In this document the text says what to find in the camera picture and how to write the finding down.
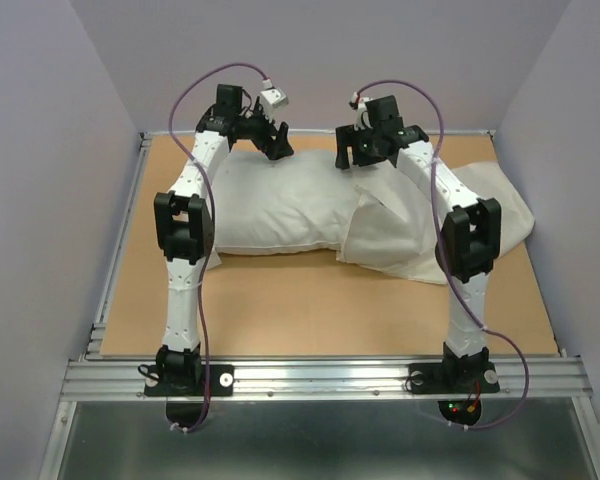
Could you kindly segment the white pillow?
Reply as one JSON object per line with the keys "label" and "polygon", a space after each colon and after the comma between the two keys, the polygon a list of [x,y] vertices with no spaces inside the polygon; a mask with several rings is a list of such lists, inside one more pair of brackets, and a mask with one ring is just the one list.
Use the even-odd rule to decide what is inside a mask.
{"label": "white pillow", "polygon": [[339,251],[361,193],[335,153],[299,151],[278,161],[233,151],[212,180],[216,254],[268,256]]}

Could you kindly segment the cream pillowcase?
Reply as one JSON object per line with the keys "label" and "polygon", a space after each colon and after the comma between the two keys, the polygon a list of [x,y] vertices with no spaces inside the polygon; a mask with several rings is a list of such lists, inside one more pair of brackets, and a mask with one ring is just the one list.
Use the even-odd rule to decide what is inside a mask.
{"label": "cream pillowcase", "polygon": [[[461,183],[502,208],[502,254],[532,232],[535,218],[495,162],[476,162],[453,170]],[[355,168],[346,175],[359,195],[346,220],[337,260],[384,274],[425,283],[446,278],[434,258],[436,234],[430,201],[389,163]]]}

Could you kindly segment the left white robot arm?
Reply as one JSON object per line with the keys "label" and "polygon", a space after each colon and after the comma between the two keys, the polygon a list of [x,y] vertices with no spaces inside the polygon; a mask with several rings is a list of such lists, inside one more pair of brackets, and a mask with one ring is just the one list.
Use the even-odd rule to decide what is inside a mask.
{"label": "left white robot arm", "polygon": [[286,94],[265,79],[253,106],[236,85],[220,84],[215,102],[199,120],[187,161],[173,185],[154,198],[158,246],[168,276],[166,326],[154,364],[142,368],[148,396],[200,396],[206,372],[198,327],[200,289],[214,246],[215,201],[211,183],[239,140],[250,141],[267,159],[292,155],[287,123],[275,112]]}

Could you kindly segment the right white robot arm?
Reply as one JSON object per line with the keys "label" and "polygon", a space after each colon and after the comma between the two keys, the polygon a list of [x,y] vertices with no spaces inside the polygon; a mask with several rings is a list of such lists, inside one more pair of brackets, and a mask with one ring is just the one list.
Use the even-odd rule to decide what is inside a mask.
{"label": "right white robot arm", "polygon": [[489,359],[484,324],[489,275],[500,255],[501,205],[483,199],[439,158],[428,135],[407,126],[394,96],[371,99],[355,94],[354,123],[336,129],[335,166],[340,170],[390,163],[412,181],[433,210],[435,257],[450,287],[449,324],[438,363],[414,363],[407,388],[414,394],[465,394],[476,387],[499,389],[488,381]]}

